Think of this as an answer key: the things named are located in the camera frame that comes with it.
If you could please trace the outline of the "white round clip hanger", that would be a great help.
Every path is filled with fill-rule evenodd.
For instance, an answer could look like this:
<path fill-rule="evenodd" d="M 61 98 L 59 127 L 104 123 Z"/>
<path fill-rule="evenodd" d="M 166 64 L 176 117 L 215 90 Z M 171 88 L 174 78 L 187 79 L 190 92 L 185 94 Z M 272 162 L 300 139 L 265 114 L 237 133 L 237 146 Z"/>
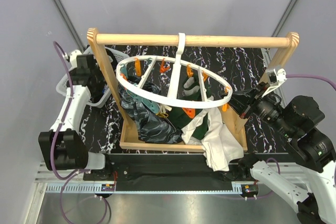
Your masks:
<path fill-rule="evenodd" d="M 231 100 L 233 94 L 231 85 L 225 79 L 211 72 L 210 70 L 198 66 L 196 64 L 187 62 L 185 60 L 182 60 L 182 54 L 184 52 L 186 45 L 187 45 L 187 36 L 184 33 L 179 33 L 177 35 L 177 51 L 174 58 L 164 56 L 144 55 L 144 56 L 129 57 L 125 60 L 122 60 L 120 63 L 118 63 L 116 68 L 118 82 L 128 91 L 135 94 L 136 97 L 144 98 L 149 101 L 169 106 L 180 108 L 191 108 L 191 109 L 209 109 L 227 104 Z M 150 64 L 148 65 L 148 68 L 145 71 L 145 73 L 140 77 L 140 82 L 137 85 L 134 85 L 128 81 L 128 78 L 126 77 L 125 73 L 127 71 L 127 65 L 129 63 L 135 62 L 136 60 L 139 61 L 149 60 Z M 154 94 L 149 91 L 145 91 L 143 89 L 143 85 L 147 81 L 147 78 L 150 75 L 154 67 L 154 64 L 159 60 L 160 61 L 164 60 L 166 62 L 173 63 L 173 69 L 170 78 L 170 86 L 166 96 Z M 200 93 L 202 97 L 201 101 L 187 101 L 177 98 L 180 75 L 181 75 L 181 66 L 189 67 L 197 71 L 198 84 L 200 86 Z M 207 98 L 205 81 L 204 81 L 205 76 L 214 79 L 215 81 L 217 81 L 219 84 L 223 85 L 226 88 L 227 94 L 226 96 L 224 96 L 224 98 L 213 101 Z"/>

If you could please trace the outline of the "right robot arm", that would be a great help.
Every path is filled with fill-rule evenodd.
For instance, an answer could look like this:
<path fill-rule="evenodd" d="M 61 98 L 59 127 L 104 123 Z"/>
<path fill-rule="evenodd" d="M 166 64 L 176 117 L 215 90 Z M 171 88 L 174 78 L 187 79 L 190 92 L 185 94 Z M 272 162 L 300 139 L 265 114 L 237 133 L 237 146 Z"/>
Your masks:
<path fill-rule="evenodd" d="M 301 223 L 335 223 L 335 148 L 317 129 L 325 114 L 312 97 L 298 95 L 283 108 L 277 95 L 268 93 L 269 84 L 234 92 L 229 106 L 246 119 L 255 115 L 280 133 L 286 151 L 305 174 L 310 191 L 274 172 L 256 154 L 238 161 L 238 175 L 244 180 L 262 182 L 288 203 Z"/>

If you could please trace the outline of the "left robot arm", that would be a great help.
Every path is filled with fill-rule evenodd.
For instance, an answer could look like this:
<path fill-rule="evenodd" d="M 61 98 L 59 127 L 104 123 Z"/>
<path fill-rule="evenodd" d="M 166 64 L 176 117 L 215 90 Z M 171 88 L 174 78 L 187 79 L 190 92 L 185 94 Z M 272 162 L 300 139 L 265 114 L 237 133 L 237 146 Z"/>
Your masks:
<path fill-rule="evenodd" d="M 55 123 L 47 132 L 41 132 L 38 143 L 48 170 L 95 170 L 103 180 L 113 175 L 112 165 L 104 154 L 88 151 L 79 135 L 85 107 L 90 102 L 102 106 L 105 80 L 93 54 L 79 50 L 66 56 L 71 68 L 66 81 L 65 101 Z"/>

